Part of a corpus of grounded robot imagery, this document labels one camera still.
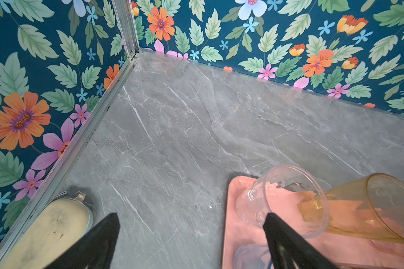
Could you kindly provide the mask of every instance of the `orange flower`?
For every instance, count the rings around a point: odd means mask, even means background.
[[[25,92],[24,101],[18,93],[4,98],[6,105],[0,110],[1,149],[13,150],[19,141],[21,148],[34,143],[32,136],[40,137],[45,131],[41,125],[48,125],[50,114],[43,114],[49,109],[45,100],[37,102],[36,93]]]
[[[138,16],[139,15],[139,8],[138,5],[132,1],[132,10],[133,10],[133,15]]]
[[[108,89],[109,85],[112,83],[114,78],[117,76],[117,74],[120,71],[120,66],[118,64],[114,64],[114,69],[112,69],[112,66],[106,70],[106,75],[108,76],[107,78],[103,79],[103,88]]]
[[[152,33],[156,34],[156,38],[166,41],[171,39],[170,35],[175,33],[173,25],[173,18],[167,15],[167,10],[160,8],[160,13],[156,7],[151,9],[151,14],[148,14],[148,22],[151,23],[149,28]]]
[[[307,59],[308,64],[302,67],[302,71],[306,72],[304,75],[309,78],[311,78],[314,73],[320,75],[325,71],[324,67],[331,66],[334,60],[329,59],[332,57],[334,57],[334,52],[331,50],[321,50],[318,56],[311,55],[310,58]]]
[[[347,60],[345,60],[343,62],[343,65],[341,65],[341,67],[344,69],[353,69],[353,68],[356,68],[356,66],[358,66],[358,62],[359,62],[359,60],[356,59],[356,57],[351,57],[351,58],[348,58]]]
[[[304,50],[305,50],[305,45],[304,44],[295,45],[295,46],[293,46],[293,48],[291,48],[289,50],[289,53],[292,56],[298,57],[299,55],[301,55],[304,52]]]
[[[353,15],[344,15],[338,21],[337,32],[346,32],[346,34],[351,35],[360,31],[367,23],[368,21],[364,18],[355,19]]]

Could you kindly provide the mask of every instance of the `floral wallpaper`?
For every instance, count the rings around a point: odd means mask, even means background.
[[[0,241],[127,58],[97,1],[0,0]]]
[[[404,114],[402,0],[137,0],[140,46]]]

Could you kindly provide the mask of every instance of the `white flower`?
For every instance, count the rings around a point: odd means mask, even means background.
[[[266,3],[262,0],[235,0],[235,3],[244,4],[238,12],[238,17],[243,21],[250,17],[252,10],[255,17],[260,17],[265,13],[267,8]]]
[[[66,5],[72,2],[72,0],[61,0],[63,3]],[[75,7],[75,12],[78,14],[80,17],[85,16],[85,4],[82,2],[82,0],[73,0],[73,6]]]

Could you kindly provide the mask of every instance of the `plastic cup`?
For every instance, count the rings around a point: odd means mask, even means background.
[[[298,205],[311,201],[315,195],[319,197],[318,216],[306,222]],[[266,215],[274,212],[305,239],[323,233],[329,218],[327,199],[319,184],[307,171],[289,164],[277,166],[258,178],[238,197],[236,207],[244,223],[259,228]]]

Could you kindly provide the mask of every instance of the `gray marble floor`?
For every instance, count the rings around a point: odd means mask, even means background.
[[[118,212],[113,268],[220,268],[227,186],[293,163],[404,181],[404,118],[144,52],[63,189]]]

